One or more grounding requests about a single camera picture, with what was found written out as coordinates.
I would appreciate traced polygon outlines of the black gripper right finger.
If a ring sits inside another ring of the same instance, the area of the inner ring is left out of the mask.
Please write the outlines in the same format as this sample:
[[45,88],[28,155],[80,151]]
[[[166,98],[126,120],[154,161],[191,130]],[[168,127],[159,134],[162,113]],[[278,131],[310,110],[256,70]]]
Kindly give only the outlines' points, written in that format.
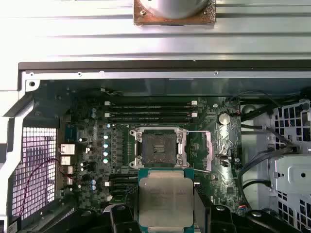
[[194,219],[202,233],[293,233],[294,227],[262,210],[239,216],[224,205],[215,205],[205,189],[194,186]]

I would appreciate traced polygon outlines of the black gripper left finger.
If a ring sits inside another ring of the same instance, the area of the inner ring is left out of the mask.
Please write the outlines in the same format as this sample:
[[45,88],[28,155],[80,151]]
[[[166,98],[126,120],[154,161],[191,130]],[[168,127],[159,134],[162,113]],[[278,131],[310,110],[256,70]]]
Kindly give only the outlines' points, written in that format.
[[138,222],[124,204],[112,204],[102,213],[78,209],[41,233],[139,233]]

